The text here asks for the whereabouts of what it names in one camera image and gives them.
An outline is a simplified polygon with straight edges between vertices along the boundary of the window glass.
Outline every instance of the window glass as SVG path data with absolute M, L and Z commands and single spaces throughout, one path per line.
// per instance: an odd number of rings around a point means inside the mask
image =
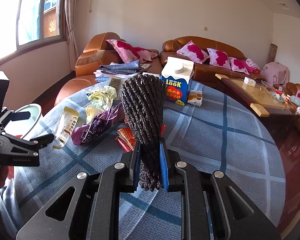
M 0 0 L 0 59 L 15 52 L 19 0 Z
M 41 0 L 22 0 L 18 22 L 19 45 L 40 39 Z
M 45 0 L 43 12 L 43 37 L 59 35 L 60 0 Z

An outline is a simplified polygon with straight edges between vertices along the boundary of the pink chair cover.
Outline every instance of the pink chair cover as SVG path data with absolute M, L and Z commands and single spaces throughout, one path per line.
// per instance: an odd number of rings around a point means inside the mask
M 284 87 L 289 82 L 289 69 L 279 62 L 271 62 L 264 66 L 260 75 L 271 85 L 280 84 Z

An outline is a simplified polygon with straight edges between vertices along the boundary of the purple plastic bag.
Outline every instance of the purple plastic bag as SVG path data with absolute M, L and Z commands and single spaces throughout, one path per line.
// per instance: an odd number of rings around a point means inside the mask
M 124 119 L 122 103 L 112 106 L 93 118 L 91 124 L 77 127 L 71 134 L 74 145 L 88 144 L 108 131 L 116 122 Z

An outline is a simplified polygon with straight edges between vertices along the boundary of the wall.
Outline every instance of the wall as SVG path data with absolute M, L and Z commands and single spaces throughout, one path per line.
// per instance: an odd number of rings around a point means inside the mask
M 68 75 L 66 41 L 32 50 L 0 66 L 10 80 L 4 105 L 11 110 L 32 103 L 45 90 Z
M 108 31 L 159 51 L 166 40 L 194 35 L 232 45 L 263 66 L 272 42 L 272 12 L 258 0 L 92 0 L 89 7 L 90 0 L 77 0 L 80 52 Z
M 273 43 L 278 46 L 275 60 L 290 70 L 290 82 L 300 83 L 300 19 L 274 13 Z

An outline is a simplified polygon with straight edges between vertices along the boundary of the blue checkered blanket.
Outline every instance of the blue checkered blanket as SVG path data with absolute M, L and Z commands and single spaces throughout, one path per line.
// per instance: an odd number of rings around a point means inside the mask
M 277 147 L 260 121 L 245 107 L 223 93 L 197 82 L 202 90 L 201 107 L 165 103 L 165 139 L 169 149 L 198 170 L 223 170 L 248 197 L 278 225 L 285 201 L 285 174 Z M 32 137 L 50 133 L 65 106 L 80 113 L 85 122 L 85 90 L 63 100 L 32 131 Z M 40 150 L 39 167 L 15 167 L 15 178 L 2 192 L 2 220 L 13 235 L 61 187 L 80 171 L 102 172 L 120 161 L 122 149 L 112 127 L 91 145 L 75 146 L 68 141 L 61 150 Z M 180 193 L 164 190 L 121 194 L 120 239 L 180 239 Z

